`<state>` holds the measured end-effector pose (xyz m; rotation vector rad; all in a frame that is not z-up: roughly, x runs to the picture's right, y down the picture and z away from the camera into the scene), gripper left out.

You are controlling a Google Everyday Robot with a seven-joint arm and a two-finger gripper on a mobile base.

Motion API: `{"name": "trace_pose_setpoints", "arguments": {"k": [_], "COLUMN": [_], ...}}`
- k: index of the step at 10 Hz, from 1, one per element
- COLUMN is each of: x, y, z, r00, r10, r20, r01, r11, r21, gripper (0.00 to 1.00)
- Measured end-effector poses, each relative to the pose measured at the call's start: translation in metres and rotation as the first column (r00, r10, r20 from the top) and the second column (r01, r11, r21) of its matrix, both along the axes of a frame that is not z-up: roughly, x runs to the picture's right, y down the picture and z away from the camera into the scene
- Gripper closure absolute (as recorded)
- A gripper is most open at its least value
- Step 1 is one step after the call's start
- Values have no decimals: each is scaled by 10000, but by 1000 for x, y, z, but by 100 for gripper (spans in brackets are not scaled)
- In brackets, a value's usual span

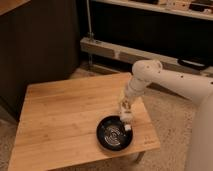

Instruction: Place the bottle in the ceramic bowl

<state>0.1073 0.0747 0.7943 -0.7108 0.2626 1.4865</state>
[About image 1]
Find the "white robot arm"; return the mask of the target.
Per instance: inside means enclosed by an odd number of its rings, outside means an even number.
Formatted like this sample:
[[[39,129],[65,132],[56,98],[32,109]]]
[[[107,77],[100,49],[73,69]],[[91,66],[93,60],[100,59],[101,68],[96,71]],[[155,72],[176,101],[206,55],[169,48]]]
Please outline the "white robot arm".
[[[130,130],[131,106],[150,84],[155,83],[198,106],[185,171],[213,171],[213,78],[164,69],[159,60],[139,60],[119,100],[120,119]]]

